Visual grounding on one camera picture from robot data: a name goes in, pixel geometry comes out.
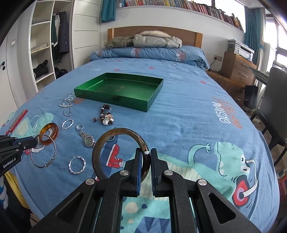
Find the thin silver bangle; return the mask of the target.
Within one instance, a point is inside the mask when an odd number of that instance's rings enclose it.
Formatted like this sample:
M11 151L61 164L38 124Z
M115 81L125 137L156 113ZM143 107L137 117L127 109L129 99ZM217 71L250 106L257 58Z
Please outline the thin silver bangle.
M44 154L46 150L49 149L49 146L44 145L42 142L40 142L40 136L46 137L47 140L49 139L51 142L50 146L53 146L53 154L51 154L50 160L47 160L48 157L45 157L45 154ZM30 149L31 161L33 165L37 168L40 168L40 169L46 168L55 160L56 155L57 155L57 146L56 146L55 140L52 139L52 137L48 134L38 134L37 136L34 137L34 139L36 139L36 147L33 149ZM45 159L45 162L37 164L38 159L40 158L41 155L42 155L42 160Z

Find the amber resin bangle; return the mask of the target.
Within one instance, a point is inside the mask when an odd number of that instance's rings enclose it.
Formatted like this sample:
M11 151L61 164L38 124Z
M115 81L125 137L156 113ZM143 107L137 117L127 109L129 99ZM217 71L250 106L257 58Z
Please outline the amber resin bangle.
M48 123L41 129L38 140L43 145L49 145L57 138L58 133L58 126L55 123Z

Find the twisted silver hoop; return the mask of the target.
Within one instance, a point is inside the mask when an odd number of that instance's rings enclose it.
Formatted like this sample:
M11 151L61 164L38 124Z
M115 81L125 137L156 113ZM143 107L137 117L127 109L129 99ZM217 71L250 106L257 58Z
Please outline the twisted silver hoop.
M61 128L62 130L67 130L69 129L74 123L74 120L73 119L67 119L65 120L62 125L61 125Z
M86 161L82 156L74 156L69 161L68 168L71 174L79 175L86 169Z

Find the dark brown jade bangle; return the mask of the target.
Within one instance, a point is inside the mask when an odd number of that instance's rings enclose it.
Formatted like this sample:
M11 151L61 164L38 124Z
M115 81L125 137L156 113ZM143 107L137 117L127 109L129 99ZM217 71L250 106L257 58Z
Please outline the dark brown jade bangle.
M113 172L123 168L127 161L133 159L136 148L129 146L131 140L120 140L119 136L131 137L140 149L142 163L140 165L141 180L148 174L151 155L144 139L135 131L127 128L114 128L98 138L92 151L92 168L98 180L107 179Z

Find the silver wristwatch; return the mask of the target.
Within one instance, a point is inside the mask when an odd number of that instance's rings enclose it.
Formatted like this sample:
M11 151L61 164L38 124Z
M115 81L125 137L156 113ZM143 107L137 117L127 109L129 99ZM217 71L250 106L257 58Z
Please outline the silver wristwatch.
M87 147L94 147L95 146L96 141L94 140L93 136L91 136L91 135L89 135L83 131L80 131L79 134L83 138L85 146L87 146Z

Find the white door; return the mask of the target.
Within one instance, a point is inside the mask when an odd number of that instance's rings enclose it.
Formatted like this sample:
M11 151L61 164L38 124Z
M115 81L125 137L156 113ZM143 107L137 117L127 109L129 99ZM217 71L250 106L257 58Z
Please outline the white door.
M1 54L0 54L0 117L1 117L1 126L7 121L8 117L11 113L18 109L17 104L15 102L9 77L7 71L7 60L6 60L6 41L1 44Z

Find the black clothes on shelf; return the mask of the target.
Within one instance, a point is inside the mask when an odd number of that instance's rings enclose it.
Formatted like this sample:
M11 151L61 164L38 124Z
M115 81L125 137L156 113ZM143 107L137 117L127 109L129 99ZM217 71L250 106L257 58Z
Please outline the black clothes on shelf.
M43 63L39 64L36 68L33 69L35 79L38 79L41 76L49 73L47 64L48 60L45 60Z

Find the blue dinosaur bedspread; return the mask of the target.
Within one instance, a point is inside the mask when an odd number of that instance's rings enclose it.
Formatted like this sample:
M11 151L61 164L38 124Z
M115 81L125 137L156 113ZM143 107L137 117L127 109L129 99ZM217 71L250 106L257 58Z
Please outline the blue dinosaur bedspread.
M148 112L112 105L114 123L94 122L102 102L80 99L75 87L104 73L127 73L164 79ZM195 65L165 60L106 58L67 73L21 106L28 112L13 132L35 136L48 123L59 127L57 155L46 168L37 168L24 152L10 170L20 198L43 218L74 189L94 177L92 148L77 131L98 139L113 128L138 133L171 170L188 180L206 179L261 232L268 232L279 210L279 187L272 157L263 135L245 112L204 70ZM61 125L73 119L73 125ZM82 156L86 169L70 173L68 164Z

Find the dark hanging coat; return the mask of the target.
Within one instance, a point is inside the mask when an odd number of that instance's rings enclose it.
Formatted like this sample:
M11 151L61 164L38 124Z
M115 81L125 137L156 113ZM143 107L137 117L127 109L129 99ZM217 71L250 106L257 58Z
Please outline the dark hanging coat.
M70 52L69 23L66 11L57 12L52 16L51 45L54 62L62 62L63 55Z

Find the white wardrobe shelving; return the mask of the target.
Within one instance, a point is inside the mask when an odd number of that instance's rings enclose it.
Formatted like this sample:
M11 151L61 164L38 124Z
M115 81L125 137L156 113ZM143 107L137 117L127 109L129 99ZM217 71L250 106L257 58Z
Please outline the white wardrobe shelving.
M33 70L48 60L49 73L35 79L32 73L35 94L56 80L56 69L71 70L85 64L100 45L101 1L35 1L29 18L29 65ZM62 62L55 63L51 45L52 16L66 11L69 23L70 52L64 54Z

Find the dark grey chair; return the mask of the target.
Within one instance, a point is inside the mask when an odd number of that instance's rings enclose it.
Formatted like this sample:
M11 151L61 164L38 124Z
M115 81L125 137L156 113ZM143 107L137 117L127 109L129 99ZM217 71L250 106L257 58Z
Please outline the dark grey chair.
M262 133L269 131L271 135L269 149L276 145L284 147L274 162L276 166L286 153L286 71L276 67L270 69L261 105L251 116L251 120L256 116L265 126Z

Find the green metal tray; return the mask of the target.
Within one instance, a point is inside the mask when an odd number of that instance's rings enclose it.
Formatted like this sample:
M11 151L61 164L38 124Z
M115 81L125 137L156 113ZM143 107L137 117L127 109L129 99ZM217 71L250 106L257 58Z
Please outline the green metal tray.
M164 79L126 73L104 73L74 89L75 96L148 112Z

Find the olive green jacket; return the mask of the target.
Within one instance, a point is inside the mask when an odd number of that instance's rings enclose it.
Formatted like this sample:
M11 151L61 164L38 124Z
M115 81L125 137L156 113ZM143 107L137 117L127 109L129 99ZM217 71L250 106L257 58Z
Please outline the olive green jacket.
M126 48L133 46L133 36L126 37L115 37L108 41L105 45L106 49L114 49L114 48Z

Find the wooden drawer cabinet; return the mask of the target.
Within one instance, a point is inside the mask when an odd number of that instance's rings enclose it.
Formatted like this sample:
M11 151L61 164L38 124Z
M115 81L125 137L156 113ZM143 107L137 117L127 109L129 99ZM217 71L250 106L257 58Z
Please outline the wooden drawer cabinet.
M228 51L224 53L221 72L230 83L227 93L241 108L244 108L245 86L254 83L251 68L256 68L256 65L241 55Z

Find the left teal curtain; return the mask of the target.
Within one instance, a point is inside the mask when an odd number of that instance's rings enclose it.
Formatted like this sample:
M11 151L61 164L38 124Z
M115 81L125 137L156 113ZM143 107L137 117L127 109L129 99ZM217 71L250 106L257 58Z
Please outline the left teal curtain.
M115 21L116 0L103 0L101 8L101 23Z

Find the teal curtain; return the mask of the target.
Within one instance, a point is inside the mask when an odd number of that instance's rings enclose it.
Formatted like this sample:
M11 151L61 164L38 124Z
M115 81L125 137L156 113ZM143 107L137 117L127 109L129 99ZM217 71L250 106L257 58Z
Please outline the teal curtain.
M101 23L115 21L116 0L103 0L101 8Z
M245 22L244 44L254 50L252 62L257 65L258 69L261 69L264 59L265 9L245 7Z

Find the grey puffer jacket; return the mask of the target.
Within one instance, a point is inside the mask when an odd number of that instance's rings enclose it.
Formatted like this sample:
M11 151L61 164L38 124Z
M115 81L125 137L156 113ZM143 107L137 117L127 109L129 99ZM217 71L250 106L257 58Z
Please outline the grey puffer jacket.
M144 31L134 35L134 47L164 47L168 49L176 49L182 47L180 38L170 36L161 31Z

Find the blue folded duvet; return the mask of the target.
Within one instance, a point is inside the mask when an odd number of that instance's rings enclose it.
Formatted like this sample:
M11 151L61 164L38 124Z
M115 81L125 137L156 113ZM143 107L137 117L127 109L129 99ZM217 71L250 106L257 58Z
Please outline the blue folded duvet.
M180 62L195 65L208 70L210 65L202 49L193 46L182 46L176 49L165 47L121 47L112 49L99 49L89 57L90 61L104 58L141 58Z

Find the white printer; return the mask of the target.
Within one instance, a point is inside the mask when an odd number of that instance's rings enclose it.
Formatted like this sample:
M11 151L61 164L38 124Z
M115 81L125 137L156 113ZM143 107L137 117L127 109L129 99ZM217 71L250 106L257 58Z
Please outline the white printer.
M242 42L234 40L234 39L228 40L227 51L240 55L249 61L252 61L253 55L254 55L253 49L243 44Z

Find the wooden headboard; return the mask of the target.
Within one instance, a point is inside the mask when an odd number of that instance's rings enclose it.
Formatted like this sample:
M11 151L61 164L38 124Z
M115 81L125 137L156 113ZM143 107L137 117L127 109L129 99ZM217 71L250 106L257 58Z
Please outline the wooden headboard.
M117 36L134 36L144 31L161 31L169 34L170 36L178 37L182 40L183 46L194 46L201 48L203 34L199 32L188 31L184 29L177 29L162 26L129 26L110 28L107 30L107 40L110 41Z

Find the right teal curtain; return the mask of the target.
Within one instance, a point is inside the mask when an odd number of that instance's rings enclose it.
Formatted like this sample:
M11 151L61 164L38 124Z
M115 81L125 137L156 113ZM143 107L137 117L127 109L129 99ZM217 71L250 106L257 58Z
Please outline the right teal curtain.
M258 69L261 69L264 59L265 9L245 7L245 22L244 44L254 50L252 62L257 65Z

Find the row of books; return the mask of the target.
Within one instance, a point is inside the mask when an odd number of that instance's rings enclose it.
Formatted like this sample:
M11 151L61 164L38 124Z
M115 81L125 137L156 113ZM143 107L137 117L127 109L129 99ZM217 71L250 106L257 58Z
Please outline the row of books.
M135 6L165 6L185 9L189 11L195 11L201 14L212 16L220 19L230 25L244 31L244 28L234 13L226 13L222 9L215 7L215 1L207 1L207 3L199 3L199 1L187 1L187 0L123 0L116 1L117 8L123 7L135 7Z

